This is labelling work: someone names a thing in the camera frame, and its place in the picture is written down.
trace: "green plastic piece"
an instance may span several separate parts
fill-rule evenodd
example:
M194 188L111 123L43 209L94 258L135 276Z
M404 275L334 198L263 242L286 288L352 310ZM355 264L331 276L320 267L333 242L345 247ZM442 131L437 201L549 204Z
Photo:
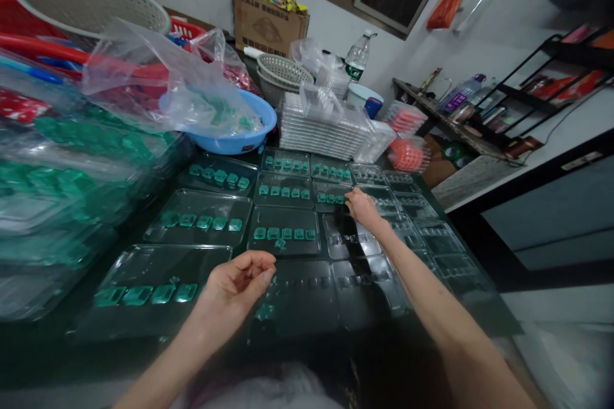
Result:
M167 304L177 287L174 284L158 286L152 294L152 304Z
M198 218L198 222L196 223L196 227L202 228L203 230L209 230L211 226L211 222L213 222L213 217L202 215Z
M147 299L149 299L149 296L152 294L153 290L153 286L134 286L133 288L128 289L128 292L126 292L122 302L124 305L139 307L147 302Z
M196 290L198 289L198 285L194 284L181 284L177 288L177 294L175 294L176 302L189 302L194 298L194 294L196 294Z
M173 228L179 223L180 219L181 214L179 214L177 211L167 211L162 214L162 226L166 228Z
M278 240L279 239L279 228L271 227L267 232L267 240Z
M196 214L183 214L179 220L179 225L182 227L192 227L196 222Z
M264 227L258 227L254 231L254 238L256 240L264 240L266 236L267 236L267 230Z
M205 168L203 169L203 177L205 179L213 179L213 176L216 172L213 170L213 168Z
M249 179L241 178L239 179L239 188L245 190L249 185Z
M240 231L243 226L243 221L240 219L230 219L230 223L228 224L229 231Z
M218 184L223 184L227 177L228 173L226 171L223 169L218 169L216 171L216 175L213 176L213 179L215 179Z
M125 286L102 289L94 296L94 305L97 307L111 307L112 305L117 305L120 303L126 289Z
M213 220L213 230L223 230L224 227L226 227L226 223L228 222L228 219L226 217L216 217Z
M190 166L190 174L193 176L200 176L203 174L203 167L198 164L193 164Z

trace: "stack of plastic trays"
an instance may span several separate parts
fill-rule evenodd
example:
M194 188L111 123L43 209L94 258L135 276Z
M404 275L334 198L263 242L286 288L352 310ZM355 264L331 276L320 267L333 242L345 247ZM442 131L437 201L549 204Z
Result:
M382 117L382 121L388 123L394 131L408 134L415 134L426 119L426 114L417 107L398 100L390 104L386 114Z
M299 95L286 93L279 146L350 160L371 133L368 118L347 102L330 112L308 107Z
M357 163L374 163L397 138L397 133L387 123L369 120L369 124L372 134L354 154L354 161Z

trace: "clear plastic tray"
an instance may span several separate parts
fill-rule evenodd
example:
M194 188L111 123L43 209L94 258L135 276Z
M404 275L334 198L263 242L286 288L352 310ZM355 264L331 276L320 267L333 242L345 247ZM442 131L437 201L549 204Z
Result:
M94 294L76 328L78 341L171 335L192 311L211 271L229 247L134 245Z
M254 308L249 344L314 336L339 329L335 284L329 261L277 261L267 293Z
M350 165L347 162L320 155L311 156L311 177L349 185L354 183L352 171L350 171Z
M268 206L313 209L311 179L260 172L254 203Z
M454 230L443 220L416 219L413 222L434 256L465 252Z
M334 212L341 208L343 213L349 212L345 205L345 194L352 191L352 185L335 182L313 181L313 200L319 212Z
M256 206L249 229L248 249L267 251L275 256L318 254L320 232L317 214L311 210Z
M190 189L249 196L257 176L257 166L205 152L192 161L178 180Z
M177 190L145 231L146 241L235 247L248 224L252 200Z
M418 184L413 180L411 174L402 171L384 171L390 187L395 192L401 193L422 193Z
M388 187L388 179L382 169L377 165L350 163L350 169L354 175L356 185L376 185Z
M333 275L345 329L365 328L407 313L385 256L333 262Z
M403 210L412 219L436 219L437 212L421 194L396 193Z
M328 255L333 260L361 258L382 252L373 234L350 215L325 214L322 216L322 226Z
M310 163L307 153L266 147L262 155L263 171L309 177Z

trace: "white plastic basket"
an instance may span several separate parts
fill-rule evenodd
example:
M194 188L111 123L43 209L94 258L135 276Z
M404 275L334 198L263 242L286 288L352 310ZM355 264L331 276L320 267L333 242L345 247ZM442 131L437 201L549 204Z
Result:
M27 11L91 51L113 17L166 35L171 18L154 0L17 0Z

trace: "plastic bottle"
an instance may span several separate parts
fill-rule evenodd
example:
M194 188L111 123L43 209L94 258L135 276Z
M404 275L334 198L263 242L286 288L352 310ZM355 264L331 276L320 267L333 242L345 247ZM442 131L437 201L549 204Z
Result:
M472 79L459 84L441 101L439 110L445 113L452 113L460 104L472 99L473 95L482 89L482 82L484 80L486 80L486 75L478 73Z
M365 71L366 62L369 60L369 40L375 36L377 36L376 33L367 29L347 53L345 71L355 82L360 80Z

